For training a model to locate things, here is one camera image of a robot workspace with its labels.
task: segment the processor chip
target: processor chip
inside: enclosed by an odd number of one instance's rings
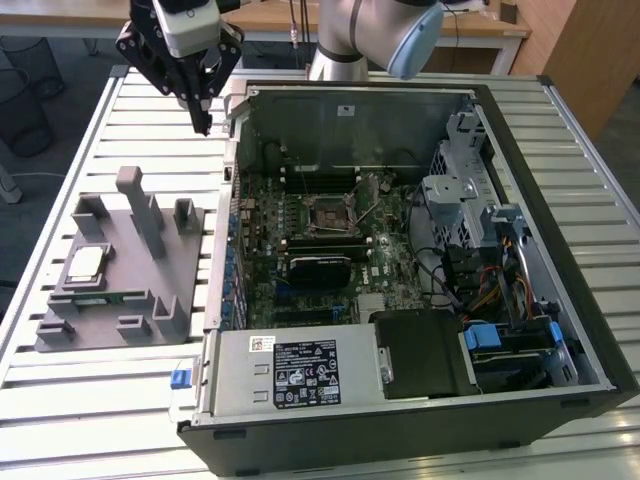
[[[73,281],[90,280],[99,273],[103,255],[102,247],[79,248],[73,255],[67,276]]]

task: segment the wooden desk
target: wooden desk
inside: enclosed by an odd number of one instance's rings
[[[116,38],[128,20],[129,0],[1,0],[0,35]],[[296,5],[296,16],[299,9]],[[291,16],[288,2],[269,0],[245,5],[225,15],[246,33],[249,41],[288,42]],[[309,27],[315,40],[318,7],[309,5]],[[453,18],[445,19],[439,47],[493,49],[499,53],[491,73],[508,74],[526,24],[511,25],[476,13],[458,15],[459,41]]]
[[[640,69],[640,2],[519,0],[533,28],[513,73],[551,77],[594,140]]]

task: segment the black wire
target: black wire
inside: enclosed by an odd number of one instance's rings
[[[302,24],[302,41],[305,44],[305,62],[311,63],[311,33],[309,32],[307,0],[300,0],[300,23]]]
[[[420,260],[420,258],[418,258],[418,255],[416,254],[416,251],[413,248],[413,243],[411,242],[411,216],[413,214],[413,205],[415,204],[416,199],[418,198],[418,194],[422,191],[421,187],[422,187],[422,184],[418,184],[415,192],[411,196],[411,204],[409,205],[409,214],[407,218],[407,222],[408,222],[407,246],[409,247],[409,253],[411,253],[411,256],[418,263],[418,266],[422,269],[422,271],[426,273],[429,277],[431,277],[432,281],[440,285],[440,288],[442,288],[443,294],[451,301],[451,305],[453,306],[453,308],[455,308],[456,310],[462,313],[469,313],[468,309],[464,306],[464,304],[460,301],[460,299],[456,297],[451,290],[449,290],[449,287],[447,287],[447,285],[442,280],[440,280],[440,278],[438,278],[438,276],[436,276],[432,270],[429,270],[427,266],[422,262],[422,260]]]
[[[439,269],[441,269],[441,268],[443,268],[443,267],[442,267],[442,264],[438,265],[436,268],[434,268],[434,269],[433,269],[433,275],[434,275],[434,277],[435,277],[436,272],[437,272]],[[435,287],[436,287],[436,282],[433,280],[433,278],[434,278],[434,277],[431,277],[431,291],[428,293],[428,295],[429,295],[429,307],[448,308],[448,307],[450,307],[451,305],[453,305],[453,304],[451,303],[451,301],[449,301],[449,303],[445,303],[445,304],[442,304],[442,305],[434,305],[434,304],[433,304],[433,297],[435,297],[435,296],[438,296],[438,297],[446,297],[446,296],[447,296],[445,293],[438,293],[438,292],[434,292]]]
[[[449,5],[447,5],[446,3],[443,2],[442,5],[444,5],[444,8],[449,10],[449,13],[453,15],[453,22],[455,23],[455,26],[456,26],[456,46],[453,49],[453,54],[451,55],[451,65],[449,66],[449,73],[453,73],[453,67],[456,64],[456,54],[458,53],[458,46],[460,45],[460,30],[458,29],[458,15],[454,10],[451,10]]]
[[[431,250],[433,253],[435,253],[438,256],[440,256],[440,255],[442,255],[444,253],[438,247],[420,247],[418,250],[416,250],[416,255],[419,254],[420,252],[424,252],[425,250]]]

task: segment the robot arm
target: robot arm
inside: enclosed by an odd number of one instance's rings
[[[413,78],[429,60],[443,18],[438,0],[322,1],[311,78],[367,80],[367,59],[394,77]]]
[[[189,110],[196,133],[211,129],[208,113],[241,56],[242,30],[221,13],[248,0],[131,0],[128,22],[116,47],[162,94],[173,93]],[[210,48],[218,60],[204,64]]]
[[[130,0],[118,50],[164,95],[189,110],[197,133],[211,128],[218,96],[241,56],[242,31],[220,15],[251,0]],[[403,80],[429,59],[442,28],[438,0],[322,0],[314,80],[367,79],[366,59]],[[204,65],[216,47],[217,63]]]

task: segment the blue latch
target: blue latch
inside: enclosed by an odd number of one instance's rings
[[[502,346],[498,329],[490,323],[471,325],[464,332],[464,340],[469,350],[477,348],[496,348]]]
[[[171,390],[191,388],[191,369],[174,370],[171,372]]]
[[[564,340],[564,336],[562,335],[562,330],[560,329],[560,325],[558,325],[558,322],[551,322],[551,324],[549,325],[549,329],[551,330],[553,341],[556,342],[556,344]]]
[[[340,318],[340,314],[345,310],[344,305],[334,305],[331,307],[331,317],[334,322],[337,322]]]
[[[222,302],[222,315],[231,315],[231,303],[229,302]]]

